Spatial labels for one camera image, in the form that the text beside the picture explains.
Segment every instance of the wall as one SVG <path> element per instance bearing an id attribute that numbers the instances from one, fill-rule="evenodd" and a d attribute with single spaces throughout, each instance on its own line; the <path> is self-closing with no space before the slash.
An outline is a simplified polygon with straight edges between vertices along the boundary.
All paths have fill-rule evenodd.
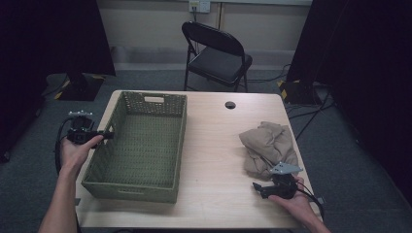
<path id="1" fill-rule="evenodd" d="M 297 5 L 284 3 L 288 1 Z M 212 2 L 211 12 L 197 14 L 197 21 L 231 33 L 249 53 L 293 52 L 310 6 L 307 0 L 273 2 L 277 4 Z M 99 0 L 98 5 L 111 47 L 150 52 L 187 49 L 181 26 L 193 20 L 188 1 Z"/>

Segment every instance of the gray carpet floor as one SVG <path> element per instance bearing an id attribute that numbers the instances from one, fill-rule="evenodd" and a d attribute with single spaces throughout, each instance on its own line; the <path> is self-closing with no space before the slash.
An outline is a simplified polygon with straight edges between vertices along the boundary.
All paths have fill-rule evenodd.
<path id="1" fill-rule="evenodd" d="M 249 79 L 267 80 L 279 74 L 280 71 L 252 70 Z M 58 87 L 63 79 L 64 75 L 50 76 L 50 86 L 45 92 Z M 196 77 L 190 81 L 203 91 L 231 91 Z M 56 101 L 52 94 L 48 95 L 39 117 L 10 151 L 11 161 L 0 164 L 0 232 L 37 232 L 56 181 L 55 136 L 69 111 L 93 112 L 98 124 L 114 90 L 183 90 L 183 84 L 184 71 L 118 71 L 117 77 L 106 79 L 93 102 Z M 249 89 L 255 93 L 279 93 L 274 81 L 251 81 Z M 325 88 L 318 88 L 318 91 L 321 98 L 326 96 Z M 332 102 L 329 97 L 326 105 Z M 287 104 L 285 107 L 290 117 L 315 110 Z M 310 117 L 291 119 L 295 135 Z M 357 144 L 350 122 L 338 108 L 332 105 L 321 111 L 301 133 L 297 143 L 314 191 L 326 199 L 325 223 L 332 232 L 412 232 L 410 206 L 380 164 Z M 84 232 L 115 230 L 88 228 Z M 292 232 L 306 231 L 294 229 Z"/>

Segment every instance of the wooden tabletop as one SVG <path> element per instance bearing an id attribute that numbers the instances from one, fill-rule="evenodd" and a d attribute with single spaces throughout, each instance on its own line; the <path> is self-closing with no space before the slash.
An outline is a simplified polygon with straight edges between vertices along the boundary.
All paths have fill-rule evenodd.
<path id="1" fill-rule="evenodd" d="M 257 128 L 262 121 L 290 125 L 282 99 L 276 94 L 190 91 L 141 91 L 185 94 L 187 127 L 182 153 L 176 204 L 96 199 L 82 187 L 88 160 L 77 180 L 76 197 L 82 227 L 251 229 L 296 228 L 301 225 L 282 207 L 261 199 L 243 168 L 246 148 L 239 134 Z M 104 129 L 120 91 L 115 91 L 102 117 Z M 232 101 L 236 108 L 224 104 Z M 293 139 L 299 166 L 304 169 Z M 312 190 L 306 171 L 299 173 Z M 312 205 L 319 215 L 316 205 Z"/>

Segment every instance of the baseboard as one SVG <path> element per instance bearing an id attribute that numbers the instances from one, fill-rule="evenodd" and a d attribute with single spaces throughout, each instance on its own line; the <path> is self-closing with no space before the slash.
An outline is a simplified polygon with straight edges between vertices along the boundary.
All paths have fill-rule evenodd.
<path id="1" fill-rule="evenodd" d="M 184 70 L 186 49 L 112 47 L 116 70 Z M 246 50 L 251 70 L 281 70 L 291 64 L 294 50 Z"/>

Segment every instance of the beige cloth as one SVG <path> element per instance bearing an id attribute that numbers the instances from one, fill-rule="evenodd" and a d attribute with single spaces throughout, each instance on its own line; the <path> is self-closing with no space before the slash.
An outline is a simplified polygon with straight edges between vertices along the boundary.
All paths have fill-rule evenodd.
<path id="1" fill-rule="evenodd" d="M 257 129 L 239 134 L 239 138 L 249 153 L 245 169 L 259 178 L 270 178 L 269 170 L 281 161 L 298 165 L 292 133 L 287 125 L 263 121 Z"/>

